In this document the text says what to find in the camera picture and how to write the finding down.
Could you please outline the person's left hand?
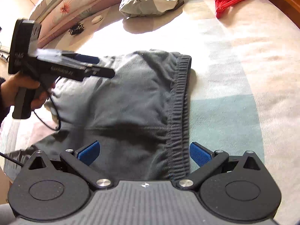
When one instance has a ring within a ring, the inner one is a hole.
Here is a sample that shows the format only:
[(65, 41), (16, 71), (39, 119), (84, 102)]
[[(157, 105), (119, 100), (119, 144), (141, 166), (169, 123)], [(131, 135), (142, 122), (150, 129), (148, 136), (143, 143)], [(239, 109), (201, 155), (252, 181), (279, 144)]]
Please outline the person's left hand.
[[(30, 78), (30, 76), (24, 75), (20, 72), (11, 76), (7, 82), (7, 91), (10, 107), (15, 105), (16, 94), (21, 87), (25, 87), (27, 89), (37, 89), (40, 86), (38, 81)], [(49, 98), (50, 93), (48, 91), (44, 91), (40, 94), (40, 96), (31, 102), (31, 109), (39, 109), (45, 103), (45, 101)]]

